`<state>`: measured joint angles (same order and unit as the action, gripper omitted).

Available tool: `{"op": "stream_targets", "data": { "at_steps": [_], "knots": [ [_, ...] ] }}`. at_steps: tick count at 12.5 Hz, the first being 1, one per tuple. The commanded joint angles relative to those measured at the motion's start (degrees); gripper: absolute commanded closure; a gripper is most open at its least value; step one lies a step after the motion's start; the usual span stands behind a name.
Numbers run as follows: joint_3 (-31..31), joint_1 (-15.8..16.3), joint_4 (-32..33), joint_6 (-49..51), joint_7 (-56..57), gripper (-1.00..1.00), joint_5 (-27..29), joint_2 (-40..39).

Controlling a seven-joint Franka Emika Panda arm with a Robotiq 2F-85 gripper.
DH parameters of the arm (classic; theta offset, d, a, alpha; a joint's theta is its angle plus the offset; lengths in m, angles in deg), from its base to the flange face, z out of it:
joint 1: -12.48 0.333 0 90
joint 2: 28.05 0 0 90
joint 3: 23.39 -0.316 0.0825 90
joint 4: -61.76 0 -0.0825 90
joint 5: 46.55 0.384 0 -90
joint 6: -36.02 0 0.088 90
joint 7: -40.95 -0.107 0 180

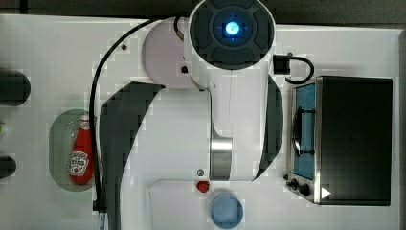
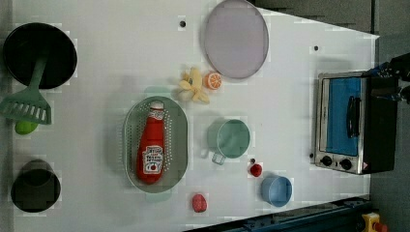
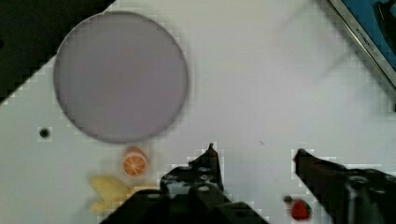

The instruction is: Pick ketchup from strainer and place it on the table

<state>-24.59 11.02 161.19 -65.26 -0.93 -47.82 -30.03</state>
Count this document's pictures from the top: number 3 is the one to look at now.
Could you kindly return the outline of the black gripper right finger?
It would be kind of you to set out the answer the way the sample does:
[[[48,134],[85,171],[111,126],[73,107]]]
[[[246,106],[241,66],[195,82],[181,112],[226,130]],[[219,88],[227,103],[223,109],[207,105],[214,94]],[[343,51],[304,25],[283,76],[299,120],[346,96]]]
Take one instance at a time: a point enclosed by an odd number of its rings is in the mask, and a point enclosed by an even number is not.
[[[376,169],[348,169],[300,148],[293,158],[333,224],[396,224],[396,178]]]

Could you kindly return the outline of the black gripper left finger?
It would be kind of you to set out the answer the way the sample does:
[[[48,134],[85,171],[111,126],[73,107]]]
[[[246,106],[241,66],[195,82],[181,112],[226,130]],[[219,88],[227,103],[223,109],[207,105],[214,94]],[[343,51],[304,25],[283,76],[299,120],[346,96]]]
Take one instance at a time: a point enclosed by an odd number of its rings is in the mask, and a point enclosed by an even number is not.
[[[219,154],[213,146],[186,166],[161,178],[158,189],[142,189],[101,224],[268,224],[249,205],[224,193]]]

